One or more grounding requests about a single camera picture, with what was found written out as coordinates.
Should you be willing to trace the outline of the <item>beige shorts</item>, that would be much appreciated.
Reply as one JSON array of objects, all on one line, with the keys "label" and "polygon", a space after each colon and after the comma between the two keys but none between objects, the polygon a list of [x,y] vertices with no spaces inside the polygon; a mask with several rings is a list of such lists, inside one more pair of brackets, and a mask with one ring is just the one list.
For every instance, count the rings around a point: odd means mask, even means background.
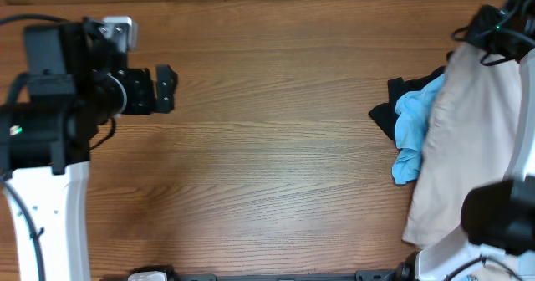
[{"label": "beige shorts", "polygon": [[487,67],[480,62],[483,55],[461,44],[432,105],[402,236],[418,248],[454,230],[468,192],[500,181],[511,160],[522,97],[519,65]]}]

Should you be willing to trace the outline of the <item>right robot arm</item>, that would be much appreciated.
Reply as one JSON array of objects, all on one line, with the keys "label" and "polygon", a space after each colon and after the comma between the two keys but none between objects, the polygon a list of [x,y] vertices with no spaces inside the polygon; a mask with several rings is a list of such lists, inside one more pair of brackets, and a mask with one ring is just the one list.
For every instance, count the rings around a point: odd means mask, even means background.
[{"label": "right robot arm", "polygon": [[534,0],[480,7],[431,110],[400,280],[515,279],[534,249]]}]

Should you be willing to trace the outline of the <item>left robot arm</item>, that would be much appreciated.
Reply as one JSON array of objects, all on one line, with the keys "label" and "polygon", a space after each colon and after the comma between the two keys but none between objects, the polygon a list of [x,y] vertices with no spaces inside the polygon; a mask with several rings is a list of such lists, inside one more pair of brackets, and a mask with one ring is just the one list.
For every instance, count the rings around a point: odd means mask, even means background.
[{"label": "left robot arm", "polygon": [[28,68],[1,107],[1,185],[23,280],[87,280],[85,222],[91,151],[119,115],[167,114],[176,72],[132,69],[137,24],[129,17],[79,22],[28,17]]}]

